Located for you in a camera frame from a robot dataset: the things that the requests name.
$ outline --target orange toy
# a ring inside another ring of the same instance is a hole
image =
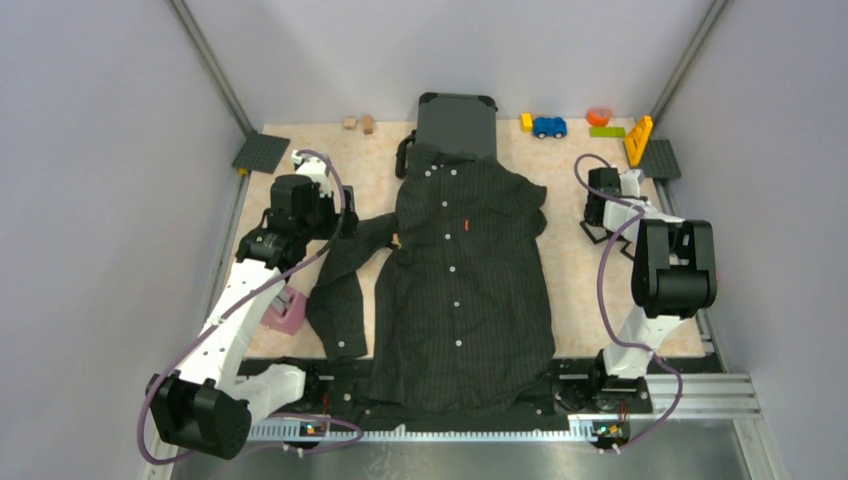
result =
[[[612,118],[612,110],[609,108],[590,108],[586,114],[586,121],[593,127],[606,127]]]

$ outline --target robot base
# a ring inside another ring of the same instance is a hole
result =
[[[557,401],[568,413],[617,412],[622,403],[628,414],[654,410],[645,378],[629,380],[607,375],[603,351],[595,357],[588,378],[567,378],[561,384]]]

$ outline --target shirt sleeve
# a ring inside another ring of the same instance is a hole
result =
[[[353,238],[337,239],[306,303],[306,317],[321,338],[327,358],[368,353],[362,312],[362,289],[356,270],[397,233],[394,213],[359,222]]]

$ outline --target pink object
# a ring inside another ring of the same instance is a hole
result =
[[[306,300],[309,297],[286,285],[262,315],[262,325],[294,335],[306,318]]]

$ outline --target cable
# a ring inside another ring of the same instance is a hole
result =
[[[668,420],[668,417],[670,417],[672,413],[674,413],[674,410],[677,409],[677,405],[680,404],[680,398],[683,397],[683,376],[680,375],[680,372],[666,364],[665,361],[663,361],[663,359],[660,358],[659,355],[657,355],[656,352],[653,351],[653,349],[651,349],[651,347],[641,343],[622,341],[620,338],[618,338],[618,335],[615,334],[615,331],[613,331],[612,325],[610,324],[609,320],[609,314],[607,314],[606,303],[604,301],[604,272],[607,268],[607,260],[609,260],[609,257],[612,254],[613,246],[615,245],[615,242],[618,241],[618,238],[621,237],[622,234],[624,234],[624,231],[627,230],[627,227],[638,222],[643,216],[645,216],[645,210],[639,205],[634,205],[620,198],[613,197],[612,195],[607,195],[606,193],[601,192],[596,188],[590,187],[580,176],[580,171],[578,170],[580,162],[586,158],[594,158],[595,160],[599,160],[607,167],[611,167],[608,161],[598,155],[595,155],[594,153],[584,153],[583,155],[580,155],[579,157],[577,157],[577,160],[574,161],[574,176],[577,177],[577,181],[580,183],[580,185],[589,192],[603,198],[608,202],[615,202],[636,210],[636,215],[634,215],[633,218],[624,222],[620,227],[618,227],[618,230],[613,232],[612,236],[610,236],[609,241],[607,242],[607,245],[604,248],[604,253],[601,255],[601,262],[598,265],[598,280],[596,288],[598,294],[598,307],[601,310],[601,319],[603,319],[604,321],[604,328],[606,329],[607,334],[612,339],[613,343],[623,348],[638,348],[640,350],[644,350],[650,353],[653,356],[654,361],[657,362],[657,365],[659,365],[660,368],[677,377],[677,393],[674,395],[674,400],[671,402],[671,405],[668,407],[668,410],[666,410],[665,413],[663,413],[660,418],[658,418],[657,421],[654,422],[651,426],[646,428],[639,435],[633,437],[633,439],[631,439],[629,443],[615,449],[604,450],[605,452],[620,453],[626,448],[630,448],[631,446],[642,441],[642,439],[644,439],[646,436],[648,436],[648,434],[656,430],[660,425],[662,425],[666,420]]]
[[[318,416],[318,415],[309,415],[309,414],[306,414],[306,413],[275,413],[273,415],[270,415],[268,418],[289,418],[289,419],[296,419],[296,420],[306,420],[306,421],[313,422],[313,423],[331,423],[333,425],[339,425],[339,426],[346,427],[346,428],[353,430],[354,432],[356,432],[356,436],[353,437],[350,440],[345,440],[344,442],[332,443],[330,445],[326,445],[326,446],[323,446],[323,447],[315,447],[315,448],[312,448],[312,449],[309,449],[309,450],[306,450],[306,449],[303,449],[303,448],[290,447],[285,443],[283,443],[282,445],[280,445],[279,443],[269,443],[269,444],[257,445],[253,448],[249,448],[249,449],[244,450],[243,452],[239,453],[238,456],[236,456],[235,458],[233,458],[232,460],[227,462],[218,471],[218,473],[216,473],[212,478],[221,477],[227,471],[228,468],[232,467],[232,465],[235,462],[241,461],[245,457],[247,457],[249,455],[253,455],[254,453],[260,452],[262,450],[268,450],[268,449],[271,449],[271,448],[275,448],[275,449],[282,449],[283,451],[286,451],[286,452],[296,452],[298,455],[315,455],[317,453],[329,452],[331,450],[337,450],[339,448],[344,448],[344,447],[353,445],[354,443],[362,440],[362,438],[365,436],[365,432],[358,425],[355,425],[353,423],[350,423],[350,422],[347,422],[345,420],[341,420],[341,419],[338,419],[338,418],[322,417],[322,416]]]
[[[247,302],[253,300],[257,295],[261,294],[262,292],[271,288],[272,286],[276,285],[277,283],[285,280],[286,278],[292,276],[294,273],[306,268],[308,265],[310,265],[315,260],[318,260],[318,258],[321,255],[323,255],[327,250],[329,250],[330,244],[332,244],[336,240],[336,238],[338,238],[338,236],[339,236],[339,234],[342,230],[342,224],[344,223],[344,217],[345,217],[346,199],[345,199],[345,194],[344,194],[344,186],[342,185],[342,180],[341,180],[341,178],[339,178],[338,172],[336,171],[335,167],[333,167],[332,162],[330,162],[330,159],[327,156],[322,155],[322,154],[320,154],[316,151],[313,151],[313,150],[301,150],[300,152],[306,153],[308,155],[312,155],[312,156],[318,158],[319,160],[321,160],[322,162],[324,162],[324,164],[327,165],[327,169],[330,171],[330,173],[333,176],[333,179],[336,182],[336,186],[337,186],[338,191],[339,191],[339,199],[341,201],[341,213],[339,214],[339,221],[336,224],[336,230],[333,232],[333,234],[327,240],[327,243],[323,247],[321,247],[317,252],[315,252],[314,255],[312,255],[308,259],[298,263],[294,267],[286,270],[285,272],[281,273],[280,275],[268,280],[267,282],[263,283],[262,285],[260,285],[256,289],[252,290],[250,293],[248,293],[244,297],[242,297],[239,301],[234,303],[233,306],[231,306],[229,309],[227,309],[227,311],[225,311],[221,315],[221,318],[223,320],[227,320],[228,318],[230,318],[230,315],[232,315],[236,310],[238,310],[239,308],[244,306],[244,304],[246,304]],[[174,463],[174,462],[177,462],[179,460],[182,460],[182,459],[188,457],[189,455],[191,455],[193,453],[193,452],[189,451],[189,452],[181,453],[181,454],[176,455],[176,456],[171,457],[171,458],[156,458],[156,457],[154,457],[153,454],[151,454],[150,451],[147,449],[147,444],[144,441],[144,427],[145,427],[145,424],[147,423],[147,412],[150,410],[150,404],[153,402],[153,397],[156,395],[156,392],[159,391],[159,388],[165,382],[168,375],[170,375],[170,373],[173,372],[174,369],[177,368],[177,365],[179,365],[183,360],[185,360],[186,357],[188,357],[191,354],[191,352],[194,351],[195,348],[197,348],[198,346],[203,344],[203,342],[205,342],[206,339],[209,338],[209,336],[212,335],[215,332],[215,330],[218,329],[218,326],[219,325],[210,326],[203,333],[201,333],[196,339],[194,339],[194,341],[191,342],[185,349],[183,349],[183,351],[180,352],[180,354],[176,357],[176,359],[173,360],[170,364],[168,364],[168,366],[162,371],[162,373],[159,374],[156,377],[156,380],[153,381],[153,384],[150,386],[150,388],[147,391],[147,395],[145,395],[145,397],[144,397],[144,402],[142,402],[142,404],[141,404],[141,412],[138,415],[138,422],[136,423],[136,432],[135,432],[136,437],[135,438],[136,438],[136,445],[138,447],[139,453],[148,463],[150,463],[152,465],[168,465],[170,463]]]

